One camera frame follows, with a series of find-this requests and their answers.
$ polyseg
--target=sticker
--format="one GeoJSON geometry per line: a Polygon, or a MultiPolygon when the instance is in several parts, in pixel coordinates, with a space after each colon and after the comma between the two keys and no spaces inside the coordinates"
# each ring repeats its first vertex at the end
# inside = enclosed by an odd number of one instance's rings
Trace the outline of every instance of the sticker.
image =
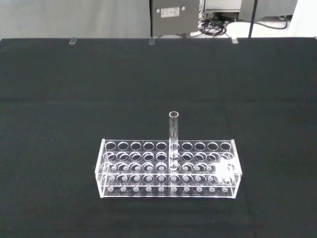
{"type": "Polygon", "coordinates": [[[162,8],[160,10],[161,18],[179,16],[179,7],[162,8]]]}

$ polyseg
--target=black tablecloth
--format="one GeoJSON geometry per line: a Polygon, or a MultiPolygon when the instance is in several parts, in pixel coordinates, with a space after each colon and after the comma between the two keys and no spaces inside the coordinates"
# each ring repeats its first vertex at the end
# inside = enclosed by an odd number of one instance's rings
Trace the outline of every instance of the black tablecloth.
{"type": "Polygon", "coordinates": [[[0,42],[0,237],[317,237],[315,39],[0,42]],[[235,139],[236,199],[100,199],[102,138],[235,139]]]}

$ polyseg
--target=white wall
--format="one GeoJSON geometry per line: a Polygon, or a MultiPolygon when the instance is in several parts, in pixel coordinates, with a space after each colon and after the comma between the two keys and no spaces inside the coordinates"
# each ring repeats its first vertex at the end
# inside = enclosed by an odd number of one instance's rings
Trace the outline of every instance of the white wall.
{"type": "Polygon", "coordinates": [[[317,0],[298,0],[289,32],[294,37],[317,36],[317,0]]]}
{"type": "Polygon", "coordinates": [[[148,38],[149,0],[0,0],[1,38],[148,38]]]}

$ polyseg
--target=glass test tube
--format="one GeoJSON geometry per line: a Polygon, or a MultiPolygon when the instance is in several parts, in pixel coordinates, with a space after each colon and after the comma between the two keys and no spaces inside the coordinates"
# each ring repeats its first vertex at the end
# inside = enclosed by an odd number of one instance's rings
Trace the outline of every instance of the glass test tube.
{"type": "Polygon", "coordinates": [[[177,161],[178,157],[178,112],[169,113],[169,158],[177,161]]]}

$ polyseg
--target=cable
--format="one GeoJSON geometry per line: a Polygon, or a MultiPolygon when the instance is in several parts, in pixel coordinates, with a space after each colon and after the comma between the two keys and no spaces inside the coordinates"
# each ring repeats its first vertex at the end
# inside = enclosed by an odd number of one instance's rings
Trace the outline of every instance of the cable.
{"type": "MultiPolygon", "coordinates": [[[[283,29],[286,29],[288,26],[287,18],[284,17],[284,20],[285,20],[284,27],[268,26],[268,25],[260,23],[260,22],[255,22],[254,24],[264,26],[264,27],[267,27],[270,29],[283,30],[283,29]]],[[[227,34],[227,26],[231,23],[234,23],[234,22],[249,23],[247,21],[237,20],[236,18],[230,19],[228,17],[222,17],[221,14],[215,14],[215,16],[212,19],[210,19],[210,18],[208,18],[208,14],[207,14],[204,19],[200,19],[200,21],[199,21],[198,27],[200,27],[200,28],[198,29],[198,31],[200,32],[200,34],[196,35],[196,36],[192,36],[191,38],[195,38],[195,37],[198,37],[201,35],[207,35],[207,36],[211,36],[213,38],[216,38],[216,37],[221,36],[221,35],[226,35],[227,37],[231,38],[227,34]]]]}
{"type": "Polygon", "coordinates": [[[254,24],[257,24],[257,25],[260,25],[260,26],[265,26],[267,28],[270,28],[270,29],[275,29],[275,30],[284,30],[287,28],[288,26],[288,23],[287,23],[287,19],[285,18],[285,26],[284,27],[274,27],[274,26],[268,26],[268,25],[265,25],[263,23],[260,23],[260,22],[255,22],[254,24]]]}

